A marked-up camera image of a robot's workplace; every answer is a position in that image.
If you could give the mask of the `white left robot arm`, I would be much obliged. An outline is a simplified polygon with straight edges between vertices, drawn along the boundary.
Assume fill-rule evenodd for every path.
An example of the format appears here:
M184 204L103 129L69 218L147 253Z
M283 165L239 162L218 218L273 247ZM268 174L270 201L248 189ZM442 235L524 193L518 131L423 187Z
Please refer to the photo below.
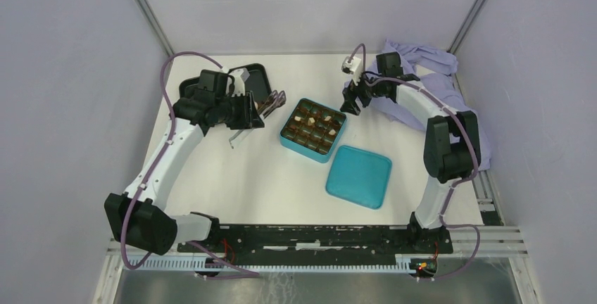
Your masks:
M204 253L220 247L221 234L213 229L215 217L201 213L170 216L165 207L188 157L210 128L265 126L253 92L246 88L248 78L246 68L202 70L198 77L182 83L181 97L170 105L170 123L150 161L121 194L109 194L104 203L114 239L122 247L157 255L187 241L194 241Z

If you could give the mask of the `teal chocolate box with dividers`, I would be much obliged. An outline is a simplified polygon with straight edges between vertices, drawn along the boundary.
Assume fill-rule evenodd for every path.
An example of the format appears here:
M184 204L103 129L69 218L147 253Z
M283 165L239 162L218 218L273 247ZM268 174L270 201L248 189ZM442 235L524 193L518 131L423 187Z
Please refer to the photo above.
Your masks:
M294 120L296 115L301 117L300 122ZM332 119L324 122L323 118L327 115L331 115ZM315 124L307 125L308 118L314 118ZM291 151L315 162L327 163L339 143L346 123L347 116L344 113L311 99L302 98L281 128L279 141L283 147ZM337 132L334 137L328 135L331 129Z

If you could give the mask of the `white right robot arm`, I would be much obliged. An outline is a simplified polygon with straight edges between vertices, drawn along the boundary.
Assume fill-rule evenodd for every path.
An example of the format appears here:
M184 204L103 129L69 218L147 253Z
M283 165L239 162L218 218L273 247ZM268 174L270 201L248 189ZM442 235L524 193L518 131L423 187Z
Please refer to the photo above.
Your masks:
M435 243L431 230L445 226L444 214L456 187L479 170L481 151L477 116L471 110L447 106L415 74L405 74L398 53L376 57L377 71L368 72L363 59L345 57L341 71L351 75L343 89L341 112L359 115L375 98L386 98L405 108L425 127L423 161L428 180L413 213L406 237L409 249L427 252Z

